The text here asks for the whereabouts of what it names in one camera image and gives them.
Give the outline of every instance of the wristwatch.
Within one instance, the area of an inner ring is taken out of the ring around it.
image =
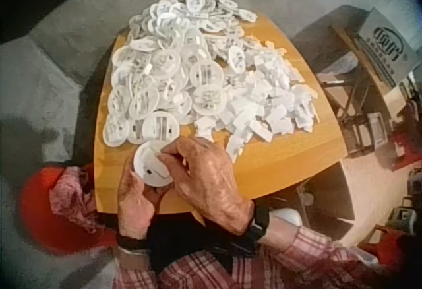
[[[242,236],[255,243],[265,235],[270,224],[270,209],[264,205],[258,205],[255,201],[253,203],[255,204],[253,218]]]
[[[137,240],[136,238],[129,238],[127,236],[122,236],[120,233],[116,235],[117,245],[128,251],[136,251],[139,249],[147,249],[148,242],[147,240]]]

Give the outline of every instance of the person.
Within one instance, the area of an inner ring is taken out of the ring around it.
[[[154,216],[170,188],[144,184],[128,160],[118,195],[114,288],[370,288],[377,272],[330,238],[242,196],[226,151],[179,137],[158,156],[191,214]]]

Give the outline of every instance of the red plaid sleeve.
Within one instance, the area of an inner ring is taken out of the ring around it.
[[[113,281],[114,289],[157,288],[156,275],[150,266],[147,250],[129,253],[120,249],[119,270]]]
[[[296,272],[298,285],[324,284],[338,288],[353,285],[366,288],[363,281],[370,281],[375,272],[364,265],[356,254],[327,236],[300,227],[291,244],[284,251],[268,250],[284,268]]]

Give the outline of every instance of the elderly person's hand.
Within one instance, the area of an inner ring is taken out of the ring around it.
[[[119,233],[122,236],[142,240],[156,207],[170,185],[153,188],[145,185],[142,178],[133,170],[133,156],[126,159],[118,192]]]
[[[238,192],[231,158],[223,148],[207,139],[179,137],[158,158],[178,194],[199,213],[233,234],[246,231],[254,205]]]

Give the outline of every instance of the orange table top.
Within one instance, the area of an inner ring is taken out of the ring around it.
[[[305,83],[318,92],[314,100],[320,123],[314,124],[312,133],[296,131],[292,135],[276,135],[271,143],[253,138],[245,145],[243,154],[234,164],[234,172],[240,192],[249,198],[257,198],[294,185],[328,168],[347,156],[342,132],[322,88],[305,60],[277,26],[264,15],[255,23],[241,23],[246,35],[260,41],[274,42],[276,48],[284,48],[284,58],[296,67]],[[125,43],[119,35],[114,50]],[[109,62],[98,106],[94,142],[94,178],[98,212],[117,213],[117,188],[126,157],[138,145],[125,142],[117,148],[108,147],[102,139],[102,130],[108,115],[107,100],[111,92],[112,64]],[[192,125],[181,128],[182,135],[193,135]],[[214,131],[217,143],[226,145],[230,133]],[[159,213],[188,212],[192,208],[179,198],[174,189],[163,197]]]

